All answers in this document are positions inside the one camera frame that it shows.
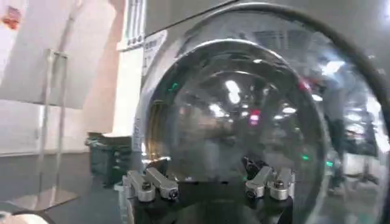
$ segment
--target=screw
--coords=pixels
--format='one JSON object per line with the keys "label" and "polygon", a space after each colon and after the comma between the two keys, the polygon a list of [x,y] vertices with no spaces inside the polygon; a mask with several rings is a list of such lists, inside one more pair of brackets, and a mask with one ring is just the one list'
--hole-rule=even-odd
{"label": "screw", "polygon": [[142,190],[150,190],[152,188],[151,182],[145,181],[142,183]]}
{"label": "screw", "polygon": [[278,181],[276,181],[275,183],[274,183],[274,187],[276,187],[277,189],[280,189],[280,188],[282,188],[284,186],[284,184],[283,184],[283,181],[281,181],[281,180],[278,180]]}
{"label": "screw", "polygon": [[246,195],[249,197],[249,198],[251,198],[251,199],[254,199],[254,198],[256,198],[256,192],[254,192],[254,191],[247,191],[246,192]]}
{"label": "screw", "polygon": [[168,194],[170,200],[175,200],[179,196],[179,192],[177,190],[171,190]]}

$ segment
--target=metal clamp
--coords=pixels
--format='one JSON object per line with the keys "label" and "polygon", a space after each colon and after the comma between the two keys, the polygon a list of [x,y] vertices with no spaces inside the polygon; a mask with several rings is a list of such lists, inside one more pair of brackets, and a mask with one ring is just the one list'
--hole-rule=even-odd
{"label": "metal clamp", "polygon": [[272,169],[269,166],[264,166],[255,176],[253,180],[245,182],[246,194],[249,198],[260,198],[264,195],[264,189],[268,177],[272,174]]}
{"label": "metal clamp", "polygon": [[146,181],[143,176],[137,171],[128,171],[129,185],[131,185],[134,193],[139,201],[149,202],[155,198],[155,186],[149,181]]}
{"label": "metal clamp", "polygon": [[294,185],[291,185],[291,183],[294,179],[295,175],[293,175],[291,169],[283,168],[269,186],[270,196],[279,201],[286,200],[290,194],[293,194]]}
{"label": "metal clamp", "polygon": [[162,198],[175,200],[179,196],[179,185],[164,177],[156,168],[146,169],[146,179],[159,188]]}

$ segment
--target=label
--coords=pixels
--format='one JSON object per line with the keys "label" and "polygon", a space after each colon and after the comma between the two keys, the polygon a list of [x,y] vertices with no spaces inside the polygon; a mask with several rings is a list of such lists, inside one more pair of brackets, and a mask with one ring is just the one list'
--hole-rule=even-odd
{"label": "label", "polygon": [[159,31],[153,35],[148,36],[144,42],[144,62],[142,68],[142,75],[146,75],[158,51],[166,41],[168,36],[167,30]]}

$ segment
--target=trash can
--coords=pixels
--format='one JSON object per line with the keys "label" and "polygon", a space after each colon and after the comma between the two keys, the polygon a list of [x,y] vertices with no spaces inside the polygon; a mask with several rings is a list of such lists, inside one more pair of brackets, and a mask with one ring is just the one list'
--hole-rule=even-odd
{"label": "trash can", "polygon": [[105,137],[89,133],[85,145],[90,148],[91,173],[100,178],[104,187],[120,182],[129,169],[131,137]]}

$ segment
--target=floor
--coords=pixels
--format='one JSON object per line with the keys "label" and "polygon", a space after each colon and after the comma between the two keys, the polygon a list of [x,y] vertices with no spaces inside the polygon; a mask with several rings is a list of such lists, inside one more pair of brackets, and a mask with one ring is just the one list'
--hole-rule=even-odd
{"label": "floor", "polygon": [[[43,190],[55,181],[55,156],[45,156],[44,161]],[[0,158],[0,201],[36,194],[39,182],[36,163],[37,156]],[[91,176],[88,153],[63,156],[60,185],[64,191],[79,197],[46,210],[56,224],[121,223],[118,194],[113,189],[103,188],[101,181]],[[0,203],[0,210],[6,209],[5,206]]]}

